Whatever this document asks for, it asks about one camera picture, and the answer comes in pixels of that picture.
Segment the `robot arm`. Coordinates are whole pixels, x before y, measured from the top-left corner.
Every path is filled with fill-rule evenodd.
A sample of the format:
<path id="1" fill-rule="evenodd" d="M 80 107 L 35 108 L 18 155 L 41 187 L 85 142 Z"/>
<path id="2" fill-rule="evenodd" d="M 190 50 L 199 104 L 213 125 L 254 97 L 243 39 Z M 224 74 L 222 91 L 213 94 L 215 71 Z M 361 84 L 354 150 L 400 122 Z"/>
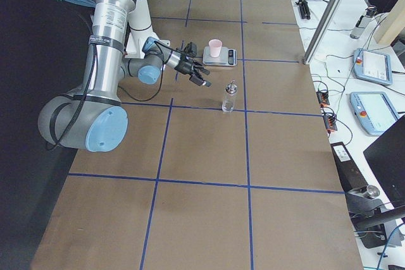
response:
<path id="1" fill-rule="evenodd" d="M 198 86 L 209 86 L 208 74 L 195 60 L 196 47 L 172 49 L 153 31 L 147 0 L 60 0 L 94 9 L 83 82 L 51 99 L 38 128 L 52 147 L 108 152 L 123 140 L 127 112 L 117 95 L 119 82 L 136 77 L 152 85 L 173 68 Z"/>

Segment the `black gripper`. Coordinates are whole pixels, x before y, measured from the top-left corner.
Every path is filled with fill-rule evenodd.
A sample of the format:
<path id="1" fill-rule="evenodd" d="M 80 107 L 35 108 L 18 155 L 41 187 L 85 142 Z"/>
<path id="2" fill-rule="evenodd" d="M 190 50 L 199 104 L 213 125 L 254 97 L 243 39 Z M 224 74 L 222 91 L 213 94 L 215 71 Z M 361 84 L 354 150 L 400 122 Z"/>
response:
<path id="1" fill-rule="evenodd" d="M 211 82 L 205 80 L 201 76 L 196 75 L 197 70 L 200 73 L 204 73 L 205 75 L 209 75 L 210 71 L 207 70 L 201 63 L 198 63 L 197 61 L 187 57 L 186 55 L 180 56 L 180 61 L 178 65 L 176 65 L 175 70 L 183 75 L 190 75 L 189 80 L 200 87 L 211 86 Z"/>

